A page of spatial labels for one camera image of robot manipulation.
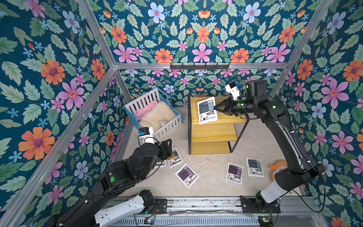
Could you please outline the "grey label coffee bag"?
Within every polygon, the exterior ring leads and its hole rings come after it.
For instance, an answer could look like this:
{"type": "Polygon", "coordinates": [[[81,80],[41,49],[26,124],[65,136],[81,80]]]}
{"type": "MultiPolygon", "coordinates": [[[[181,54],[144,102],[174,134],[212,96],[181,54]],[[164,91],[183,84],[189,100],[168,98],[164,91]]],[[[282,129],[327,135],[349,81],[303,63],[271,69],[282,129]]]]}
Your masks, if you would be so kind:
{"type": "Polygon", "coordinates": [[[264,178],[264,171],[260,159],[246,158],[247,174],[249,177],[264,178]]]}
{"type": "Polygon", "coordinates": [[[197,103],[199,125],[216,122],[218,120],[215,97],[201,100],[197,103]]]}

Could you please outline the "purple label coffee bag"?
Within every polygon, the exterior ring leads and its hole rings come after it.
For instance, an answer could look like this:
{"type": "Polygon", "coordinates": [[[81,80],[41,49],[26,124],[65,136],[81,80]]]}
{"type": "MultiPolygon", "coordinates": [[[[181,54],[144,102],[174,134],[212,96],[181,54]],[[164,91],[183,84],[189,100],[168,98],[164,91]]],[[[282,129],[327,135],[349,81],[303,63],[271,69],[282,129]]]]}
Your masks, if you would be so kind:
{"type": "Polygon", "coordinates": [[[226,180],[234,183],[243,183],[243,170],[244,167],[241,165],[233,164],[228,162],[226,180]]]}
{"type": "Polygon", "coordinates": [[[175,172],[175,176],[190,189],[199,179],[199,175],[186,163],[175,172]]]}

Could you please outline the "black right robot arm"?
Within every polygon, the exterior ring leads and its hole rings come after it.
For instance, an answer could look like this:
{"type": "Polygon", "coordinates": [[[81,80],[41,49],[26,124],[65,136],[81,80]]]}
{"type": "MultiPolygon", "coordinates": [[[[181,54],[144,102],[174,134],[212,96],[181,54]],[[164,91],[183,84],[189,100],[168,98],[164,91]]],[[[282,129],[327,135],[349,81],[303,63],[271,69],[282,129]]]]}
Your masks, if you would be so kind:
{"type": "Polygon", "coordinates": [[[266,81],[246,82],[244,93],[235,82],[226,85],[225,89],[229,97],[214,109],[229,116],[243,114],[247,120],[250,120],[250,113],[254,114],[271,131],[287,162],[287,168],[276,173],[273,182],[256,194],[257,211],[264,211],[288,192],[322,176],[326,171],[324,165],[315,161],[299,141],[285,104],[268,95],[266,81]]]}

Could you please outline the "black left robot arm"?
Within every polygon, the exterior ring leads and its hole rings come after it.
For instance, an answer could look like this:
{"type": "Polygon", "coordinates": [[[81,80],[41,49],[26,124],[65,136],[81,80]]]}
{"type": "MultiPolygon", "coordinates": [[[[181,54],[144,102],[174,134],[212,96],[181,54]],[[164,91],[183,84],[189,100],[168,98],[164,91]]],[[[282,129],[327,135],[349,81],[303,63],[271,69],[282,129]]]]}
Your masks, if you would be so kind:
{"type": "Polygon", "coordinates": [[[150,211],[155,203],[151,192],[143,190],[124,204],[104,209],[112,199],[144,181],[157,162],[172,155],[172,140],[159,142],[148,138],[128,159],[112,163],[96,181],[92,189],[68,212],[54,215],[51,227],[107,227],[115,221],[143,211],[150,211]]]}

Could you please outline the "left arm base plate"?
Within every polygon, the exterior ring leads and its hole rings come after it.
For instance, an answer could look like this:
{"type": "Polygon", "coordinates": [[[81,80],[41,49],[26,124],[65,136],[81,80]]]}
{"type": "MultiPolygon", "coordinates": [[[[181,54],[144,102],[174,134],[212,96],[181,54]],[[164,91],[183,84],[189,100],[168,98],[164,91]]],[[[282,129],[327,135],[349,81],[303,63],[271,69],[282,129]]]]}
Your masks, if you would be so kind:
{"type": "Polygon", "coordinates": [[[165,214],[167,209],[168,199],[156,199],[146,202],[144,210],[141,214],[145,215],[155,215],[155,214],[165,214]]]}

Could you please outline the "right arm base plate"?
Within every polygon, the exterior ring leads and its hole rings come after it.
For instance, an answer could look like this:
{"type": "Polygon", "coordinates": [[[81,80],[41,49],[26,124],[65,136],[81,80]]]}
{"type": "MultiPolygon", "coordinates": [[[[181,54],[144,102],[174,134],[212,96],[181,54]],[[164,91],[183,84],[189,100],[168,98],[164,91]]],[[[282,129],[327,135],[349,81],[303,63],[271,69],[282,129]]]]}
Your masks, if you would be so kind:
{"type": "Polygon", "coordinates": [[[278,200],[266,203],[262,198],[247,198],[240,196],[243,213],[279,214],[281,212],[278,200]]]}

